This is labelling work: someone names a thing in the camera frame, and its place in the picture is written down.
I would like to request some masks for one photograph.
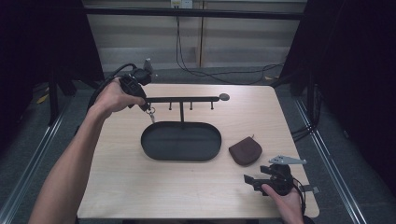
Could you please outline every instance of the keys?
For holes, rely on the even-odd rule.
[[[151,118],[152,123],[155,123],[155,117],[154,117],[155,108],[154,107],[149,108],[148,110],[146,110],[146,113]]]

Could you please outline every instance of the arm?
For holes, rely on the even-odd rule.
[[[90,176],[93,152],[105,120],[144,100],[125,94],[117,79],[99,94],[78,133],[55,163],[35,202],[29,223],[74,223]]]
[[[288,195],[278,195],[269,185],[263,184],[262,189],[270,196],[277,207],[277,210],[285,224],[301,224],[303,213],[301,212],[300,195],[297,189],[293,188]]]

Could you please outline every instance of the power outlet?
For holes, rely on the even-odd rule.
[[[181,7],[182,8],[192,8],[192,0],[182,0]]]
[[[171,0],[171,8],[181,8],[181,1]]]

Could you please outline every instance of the wooden table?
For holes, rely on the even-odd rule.
[[[229,101],[184,104],[185,121],[214,125],[222,137],[219,155],[206,162],[155,161],[140,144],[150,125],[138,106],[113,114],[105,123],[94,154],[91,176],[78,210],[80,218],[266,218],[279,217],[273,201],[245,184],[243,175],[269,178],[260,165],[277,155],[299,158],[271,87],[149,84],[148,97],[230,95]],[[180,120],[179,105],[153,104],[157,121]],[[249,167],[233,161],[228,148],[254,135],[262,146]],[[302,165],[294,177],[308,184]],[[306,214],[318,216],[312,192]]]

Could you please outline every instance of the forearm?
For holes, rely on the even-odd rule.
[[[90,109],[78,133],[51,169],[30,223],[74,223],[105,119],[106,115],[96,107]]]

